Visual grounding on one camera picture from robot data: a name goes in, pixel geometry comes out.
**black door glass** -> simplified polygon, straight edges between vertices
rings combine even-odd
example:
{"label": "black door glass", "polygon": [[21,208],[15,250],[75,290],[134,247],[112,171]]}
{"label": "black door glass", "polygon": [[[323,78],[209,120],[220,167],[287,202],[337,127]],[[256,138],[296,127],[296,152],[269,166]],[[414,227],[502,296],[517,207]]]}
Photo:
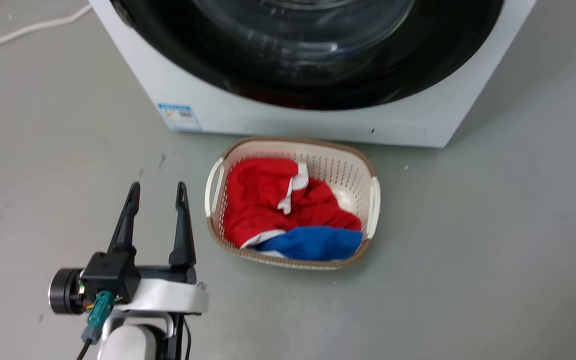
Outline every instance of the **black door glass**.
{"label": "black door glass", "polygon": [[263,103],[312,110],[374,107],[437,84],[480,48],[503,5],[503,0],[113,2],[146,41],[204,82]]}

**floor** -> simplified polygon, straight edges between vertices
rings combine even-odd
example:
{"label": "floor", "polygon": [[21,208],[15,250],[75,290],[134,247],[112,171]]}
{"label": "floor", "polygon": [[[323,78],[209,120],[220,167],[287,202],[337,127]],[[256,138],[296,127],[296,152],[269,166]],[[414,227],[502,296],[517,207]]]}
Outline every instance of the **floor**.
{"label": "floor", "polygon": [[[0,35],[83,5],[0,0]],[[166,264],[190,189],[210,291],[193,359],[576,359],[576,1],[537,4],[447,148],[357,145],[382,213],[343,271],[213,242],[204,185],[237,139],[168,130],[94,14],[0,46],[0,359],[75,358],[85,320],[48,284],[105,249],[137,180],[138,264]]]}

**laundry basket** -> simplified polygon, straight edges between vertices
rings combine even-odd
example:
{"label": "laundry basket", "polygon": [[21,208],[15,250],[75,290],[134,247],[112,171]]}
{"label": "laundry basket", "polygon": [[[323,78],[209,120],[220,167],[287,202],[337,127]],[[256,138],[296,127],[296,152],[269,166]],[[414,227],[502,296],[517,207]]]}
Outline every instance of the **laundry basket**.
{"label": "laundry basket", "polygon": [[[224,212],[228,207],[228,178],[235,164],[250,158],[288,158],[306,163],[308,175],[326,182],[339,207],[361,220],[363,241],[346,260],[295,260],[237,248],[224,238]],[[290,137],[249,137],[231,146],[212,167],[205,189],[208,230],[224,250],[242,258],[279,267],[335,270],[359,260],[368,250],[379,220],[382,194],[370,160],[363,153],[336,143]]]}

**washing machine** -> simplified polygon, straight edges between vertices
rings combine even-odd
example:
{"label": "washing machine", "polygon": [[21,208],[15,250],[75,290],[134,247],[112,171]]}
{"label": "washing machine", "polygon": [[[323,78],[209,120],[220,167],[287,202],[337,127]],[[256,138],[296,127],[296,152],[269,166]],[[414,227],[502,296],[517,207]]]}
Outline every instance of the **washing machine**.
{"label": "washing machine", "polygon": [[172,130],[443,148],[537,0],[90,0]]}

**sticker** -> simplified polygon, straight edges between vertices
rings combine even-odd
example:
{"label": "sticker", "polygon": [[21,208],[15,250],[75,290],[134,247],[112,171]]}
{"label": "sticker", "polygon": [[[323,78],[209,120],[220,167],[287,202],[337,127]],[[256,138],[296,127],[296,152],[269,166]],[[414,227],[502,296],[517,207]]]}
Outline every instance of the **sticker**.
{"label": "sticker", "polygon": [[190,106],[157,104],[161,116],[172,130],[192,130],[201,132],[202,126]]}

